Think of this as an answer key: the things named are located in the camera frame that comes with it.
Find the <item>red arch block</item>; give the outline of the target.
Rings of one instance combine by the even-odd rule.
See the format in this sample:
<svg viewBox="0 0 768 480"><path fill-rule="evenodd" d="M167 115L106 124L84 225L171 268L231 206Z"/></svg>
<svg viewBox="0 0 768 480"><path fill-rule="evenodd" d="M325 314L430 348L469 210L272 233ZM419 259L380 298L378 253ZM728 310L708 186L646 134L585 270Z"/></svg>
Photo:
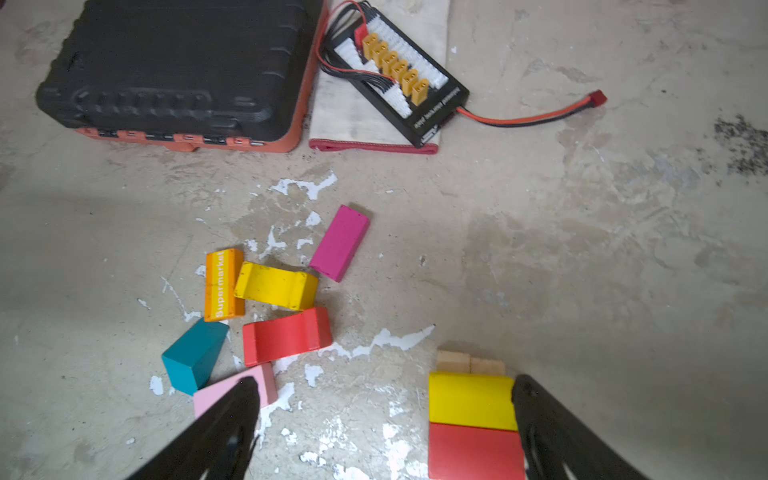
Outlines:
<svg viewBox="0 0 768 480"><path fill-rule="evenodd" d="M333 343L328 311L313 307L303 312L243 326L247 367L320 350Z"/></svg>

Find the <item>yellow rectangular block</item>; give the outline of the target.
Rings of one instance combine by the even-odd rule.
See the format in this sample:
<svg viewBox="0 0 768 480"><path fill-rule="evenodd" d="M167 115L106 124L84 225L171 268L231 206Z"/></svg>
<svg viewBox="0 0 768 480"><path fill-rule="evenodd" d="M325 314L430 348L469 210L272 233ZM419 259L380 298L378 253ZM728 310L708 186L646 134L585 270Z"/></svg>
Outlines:
<svg viewBox="0 0 768 480"><path fill-rule="evenodd" d="M512 401L515 380L453 372L432 372L428 379L431 423L517 431Z"/></svg>

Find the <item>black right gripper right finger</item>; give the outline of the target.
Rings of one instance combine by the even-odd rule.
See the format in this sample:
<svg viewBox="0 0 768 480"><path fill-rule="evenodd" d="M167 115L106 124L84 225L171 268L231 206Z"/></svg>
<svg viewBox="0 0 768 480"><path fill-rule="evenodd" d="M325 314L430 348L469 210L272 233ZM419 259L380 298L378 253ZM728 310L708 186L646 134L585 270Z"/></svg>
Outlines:
<svg viewBox="0 0 768 480"><path fill-rule="evenodd" d="M532 376L511 393L529 479L643 479Z"/></svg>

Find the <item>natural wood block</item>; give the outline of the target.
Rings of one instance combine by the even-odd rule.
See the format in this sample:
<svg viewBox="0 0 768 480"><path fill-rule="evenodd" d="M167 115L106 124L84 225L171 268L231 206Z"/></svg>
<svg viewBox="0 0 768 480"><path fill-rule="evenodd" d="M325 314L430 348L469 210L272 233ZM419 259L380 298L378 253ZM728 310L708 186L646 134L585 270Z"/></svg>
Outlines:
<svg viewBox="0 0 768 480"><path fill-rule="evenodd" d="M450 373L471 373L472 357L470 354L438 350L436 355L436 370Z"/></svg>
<svg viewBox="0 0 768 480"><path fill-rule="evenodd" d="M505 376L506 366L500 360L471 357L470 373L484 376Z"/></svg>

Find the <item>black red tool case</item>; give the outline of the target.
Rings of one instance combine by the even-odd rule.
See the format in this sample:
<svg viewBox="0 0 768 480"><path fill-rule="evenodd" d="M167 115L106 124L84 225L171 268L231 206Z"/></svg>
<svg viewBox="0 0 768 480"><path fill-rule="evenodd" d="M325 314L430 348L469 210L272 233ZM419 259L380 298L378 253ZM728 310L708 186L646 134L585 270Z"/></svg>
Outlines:
<svg viewBox="0 0 768 480"><path fill-rule="evenodd" d="M324 1L88 1L36 102L96 140L288 152L327 16Z"/></svg>

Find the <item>pink block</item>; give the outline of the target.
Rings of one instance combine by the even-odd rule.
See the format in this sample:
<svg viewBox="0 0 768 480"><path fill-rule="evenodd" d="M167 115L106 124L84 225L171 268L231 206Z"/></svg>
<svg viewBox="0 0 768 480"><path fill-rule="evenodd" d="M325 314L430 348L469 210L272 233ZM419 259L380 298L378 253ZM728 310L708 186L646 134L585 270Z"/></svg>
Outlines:
<svg viewBox="0 0 768 480"><path fill-rule="evenodd" d="M278 398L276 380L271 363L263 363L236 375L204 387L193 395L194 416L202 417L221 399L228 397L234 390L237 395L248 394L254 402L259 401L259 407L272 405Z"/></svg>

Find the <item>magenta block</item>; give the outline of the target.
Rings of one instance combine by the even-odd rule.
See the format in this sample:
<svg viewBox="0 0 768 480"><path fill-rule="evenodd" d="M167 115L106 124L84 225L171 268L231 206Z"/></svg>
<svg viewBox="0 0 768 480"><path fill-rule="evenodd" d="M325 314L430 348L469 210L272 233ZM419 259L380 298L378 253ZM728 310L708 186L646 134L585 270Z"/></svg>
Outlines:
<svg viewBox="0 0 768 480"><path fill-rule="evenodd" d="M341 205L315 251L310 267L340 283L370 225L370 219Z"/></svg>

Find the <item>yellow arch block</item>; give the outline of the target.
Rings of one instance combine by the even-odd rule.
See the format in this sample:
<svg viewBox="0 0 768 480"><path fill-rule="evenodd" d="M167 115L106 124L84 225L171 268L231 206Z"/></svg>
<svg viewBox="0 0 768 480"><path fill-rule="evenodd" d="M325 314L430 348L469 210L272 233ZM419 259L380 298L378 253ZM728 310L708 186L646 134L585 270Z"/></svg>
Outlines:
<svg viewBox="0 0 768 480"><path fill-rule="evenodd" d="M234 295L243 300L303 311L314 306L317 287L318 278L314 275L244 262Z"/></svg>

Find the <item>teal block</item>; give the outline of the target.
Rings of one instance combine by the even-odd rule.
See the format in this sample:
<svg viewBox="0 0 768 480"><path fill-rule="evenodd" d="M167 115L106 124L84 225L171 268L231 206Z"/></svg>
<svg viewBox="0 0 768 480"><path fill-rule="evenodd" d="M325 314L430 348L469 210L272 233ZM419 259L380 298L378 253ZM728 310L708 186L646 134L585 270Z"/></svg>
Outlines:
<svg viewBox="0 0 768 480"><path fill-rule="evenodd" d="M162 356L171 386L194 395L208 382L229 333L222 322L198 320Z"/></svg>

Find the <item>red rectangular block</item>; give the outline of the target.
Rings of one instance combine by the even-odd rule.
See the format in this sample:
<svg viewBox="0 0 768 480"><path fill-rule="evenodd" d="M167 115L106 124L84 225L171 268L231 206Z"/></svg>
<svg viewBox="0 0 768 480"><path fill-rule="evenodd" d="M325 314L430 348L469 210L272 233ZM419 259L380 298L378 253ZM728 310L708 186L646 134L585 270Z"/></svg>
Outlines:
<svg viewBox="0 0 768 480"><path fill-rule="evenodd" d="M520 436L516 431L431 423L428 478L524 480Z"/></svg>

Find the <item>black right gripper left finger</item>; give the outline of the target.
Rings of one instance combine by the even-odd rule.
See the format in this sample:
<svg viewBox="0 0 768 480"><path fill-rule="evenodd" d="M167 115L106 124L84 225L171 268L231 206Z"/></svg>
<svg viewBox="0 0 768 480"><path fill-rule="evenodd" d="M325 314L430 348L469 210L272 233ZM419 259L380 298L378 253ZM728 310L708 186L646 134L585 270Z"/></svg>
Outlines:
<svg viewBox="0 0 768 480"><path fill-rule="evenodd" d="M259 401L234 390L130 475L132 479L243 479L250 464Z"/></svg>

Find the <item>orange supermarket block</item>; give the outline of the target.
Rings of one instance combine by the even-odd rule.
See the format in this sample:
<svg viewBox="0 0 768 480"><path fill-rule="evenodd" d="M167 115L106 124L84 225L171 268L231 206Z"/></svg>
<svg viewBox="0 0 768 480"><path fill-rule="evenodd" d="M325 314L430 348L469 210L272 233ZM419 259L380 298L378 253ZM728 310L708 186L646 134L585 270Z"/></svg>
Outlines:
<svg viewBox="0 0 768 480"><path fill-rule="evenodd" d="M245 301L235 296L244 262L241 250L230 248L206 256L204 320L219 322L245 314Z"/></svg>

